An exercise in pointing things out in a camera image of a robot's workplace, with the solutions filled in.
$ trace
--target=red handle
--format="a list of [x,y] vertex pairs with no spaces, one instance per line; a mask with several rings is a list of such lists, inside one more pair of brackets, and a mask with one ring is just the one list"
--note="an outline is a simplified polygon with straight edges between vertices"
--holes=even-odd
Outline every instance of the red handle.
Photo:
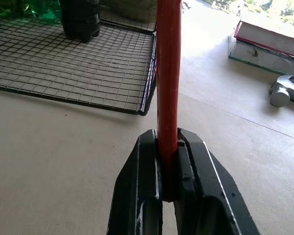
[[163,165],[164,198],[173,196],[173,158],[177,150],[177,98],[181,57],[181,0],[158,0],[157,98],[158,144]]

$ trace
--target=floor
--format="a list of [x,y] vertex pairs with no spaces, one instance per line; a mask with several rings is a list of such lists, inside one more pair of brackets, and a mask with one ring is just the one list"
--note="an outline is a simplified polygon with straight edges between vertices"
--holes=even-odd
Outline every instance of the floor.
[[[277,75],[227,58],[235,19],[188,2],[179,126],[232,174],[262,235],[294,235],[294,104],[270,106]],[[139,117],[0,92],[0,235],[105,234],[115,179],[156,113],[156,96]],[[172,204],[164,220],[176,234]]]

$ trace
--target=clamp jaw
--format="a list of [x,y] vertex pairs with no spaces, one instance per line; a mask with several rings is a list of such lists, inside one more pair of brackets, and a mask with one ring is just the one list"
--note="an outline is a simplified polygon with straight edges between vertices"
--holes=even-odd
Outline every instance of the clamp jaw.
[[[259,235],[231,175],[196,134],[179,129],[173,202],[179,235]],[[161,235],[162,162],[154,130],[139,136],[114,188],[108,235]]]
[[283,75],[270,89],[270,103],[275,107],[284,107],[294,101],[294,75]]

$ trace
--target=wire grid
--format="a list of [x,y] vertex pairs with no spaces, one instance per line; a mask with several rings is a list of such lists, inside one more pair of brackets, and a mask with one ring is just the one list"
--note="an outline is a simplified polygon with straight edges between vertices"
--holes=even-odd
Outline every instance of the wire grid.
[[108,23],[85,44],[66,39],[59,23],[3,19],[0,90],[139,113],[154,67],[153,44],[152,34]]
[[107,22],[154,32],[157,0],[101,0],[100,18]]

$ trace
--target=green bottle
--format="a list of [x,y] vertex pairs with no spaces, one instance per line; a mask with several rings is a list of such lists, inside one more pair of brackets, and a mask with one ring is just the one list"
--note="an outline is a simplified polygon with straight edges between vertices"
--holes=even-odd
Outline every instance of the green bottle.
[[21,16],[28,8],[26,0],[0,0],[0,15],[3,17]]
[[33,15],[48,24],[54,24],[61,19],[61,9],[58,0],[29,0]]

